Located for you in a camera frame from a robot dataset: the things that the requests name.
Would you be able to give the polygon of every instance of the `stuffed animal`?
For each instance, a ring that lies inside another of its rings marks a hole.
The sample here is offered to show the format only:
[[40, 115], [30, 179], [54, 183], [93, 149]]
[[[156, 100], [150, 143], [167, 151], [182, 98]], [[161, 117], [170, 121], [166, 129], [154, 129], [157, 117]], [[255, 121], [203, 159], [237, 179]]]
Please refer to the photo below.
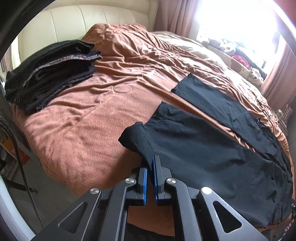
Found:
[[221, 39], [208, 39], [202, 42], [203, 46], [210, 45], [222, 52], [233, 55], [235, 53], [235, 45], [232, 42], [222, 41]]
[[260, 89], [261, 85], [263, 84], [263, 78], [261, 77], [259, 70], [250, 67], [249, 68], [249, 75], [246, 78], [251, 84], [253, 84], [257, 89]]

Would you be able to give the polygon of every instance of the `metal screw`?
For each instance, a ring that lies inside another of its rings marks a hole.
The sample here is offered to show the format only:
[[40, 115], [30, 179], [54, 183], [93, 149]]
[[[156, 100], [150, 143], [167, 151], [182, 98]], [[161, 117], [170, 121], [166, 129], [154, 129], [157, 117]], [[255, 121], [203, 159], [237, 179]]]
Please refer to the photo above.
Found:
[[175, 183], [176, 183], [176, 179], [174, 179], [174, 178], [168, 178], [168, 179], [166, 180], [166, 182], [167, 182], [168, 184], [175, 184]]
[[208, 187], [203, 187], [203, 188], [202, 188], [202, 192], [203, 192], [204, 194], [211, 194], [212, 189], [210, 189], [210, 188], [208, 188]]
[[91, 188], [89, 191], [91, 194], [98, 194], [100, 192], [99, 188]]
[[132, 177], [129, 177], [126, 179], [127, 184], [133, 184], [134, 182], [135, 182], [135, 179], [133, 179]]

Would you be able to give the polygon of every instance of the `black cable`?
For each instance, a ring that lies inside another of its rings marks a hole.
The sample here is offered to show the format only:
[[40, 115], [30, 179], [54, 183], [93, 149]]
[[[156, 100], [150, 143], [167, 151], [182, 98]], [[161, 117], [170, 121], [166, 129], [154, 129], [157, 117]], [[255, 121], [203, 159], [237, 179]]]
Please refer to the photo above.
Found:
[[34, 211], [35, 211], [35, 214], [36, 214], [36, 216], [37, 216], [37, 218], [38, 218], [38, 220], [39, 220], [39, 222], [40, 222], [42, 228], [44, 228], [44, 224], [43, 224], [43, 222], [42, 222], [42, 220], [41, 220], [41, 217], [40, 217], [40, 215], [39, 215], [39, 213], [38, 213], [38, 210], [37, 210], [37, 208], [36, 208], [36, 205], [35, 205], [35, 203], [34, 203], [34, 200], [33, 200], [32, 194], [31, 194], [31, 192], [30, 192], [30, 188], [29, 188], [29, 185], [28, 185], [28, 182], [27, 182], [27, 178], [26, 178], [26, 176], [25, 176], [24, 168], [23, 168], [23, 166], [22, 166], [22, 162], [21, 162], [21, 159], [20, 159], [20, 154], [19, 154], [18, 147], [17, 147], [16, 138], [15, 138], [15, 136], [14, 136], [14, 134], [13, 134], [13, 131], [12, 131], [12, 129], [9, 127], [9, 125], [7, 124], [7, 122], [6, 122], [4, 119], [2, 119], [1, 117], [0, 117], [0, 127], [5, 131], [5, 133], [7, 134], [7, 136], [8, 136], [8, 137], [11, 139], [11, 141], [12, 141], [13, 148], [15, 149], [15, 156], [16, 156], [16, 158], [17, 158], [17, 162], [18, 162], [18, 165], [19, 165], [19, 167], [20, 167], [20, 172], [21, 172], [21, 174], [22, 174], [22, 178], [23, 178], [23, 180], [24, 180], [24, 184], [25, 184], [25, 187], [26, 187], [26, 190], [27, 190], [27, 193], [28, 193], [29, 199], [30, 199], [30, 201], [31, 201], [31, 204], [32, 204], [32, 206], [33, 206], [33, 209], [34, 209]]

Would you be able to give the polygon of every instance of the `bed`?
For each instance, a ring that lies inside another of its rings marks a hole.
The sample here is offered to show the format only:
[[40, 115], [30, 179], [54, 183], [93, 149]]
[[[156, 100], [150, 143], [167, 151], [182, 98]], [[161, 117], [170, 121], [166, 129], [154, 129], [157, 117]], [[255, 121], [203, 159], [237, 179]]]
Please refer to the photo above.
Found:
[[[141, 158], [118, 138], [127, 126], [148, 121], [161, 101], [206, 119], [251, 149], [231, 129], [170, 92], [189, 73], [260, 118], [279, 140], [294, 174], [287, 140], [259, 90], [201, 44], [169, 32], [151, 33], [156, 11], [156, 0], [57, 0], [14, 40], [14, 68], [39, 49], [67, 39], [93, 42], [103, 56], [94, 63], [97, 72], [92, 78], [64, 90], [44, 110], [25, 116], [12, 106], [15, 123], [47, 175], [77, 195], [127, 178]], [[128, 222], [174, 235], [171, 208], [157, 207], [153, 198], [150, 185], [147, 205], [131, 207]]]

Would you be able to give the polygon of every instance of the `sunlight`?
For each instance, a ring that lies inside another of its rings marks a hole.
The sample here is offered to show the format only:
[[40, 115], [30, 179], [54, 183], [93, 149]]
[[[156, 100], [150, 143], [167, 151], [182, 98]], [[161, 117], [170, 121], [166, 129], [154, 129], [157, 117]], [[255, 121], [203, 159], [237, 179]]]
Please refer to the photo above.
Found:
[[263, 59], [273, 54], [276, 21], [258, 0], [207, 0], [201, 24], [209, 38], [243, 42]]

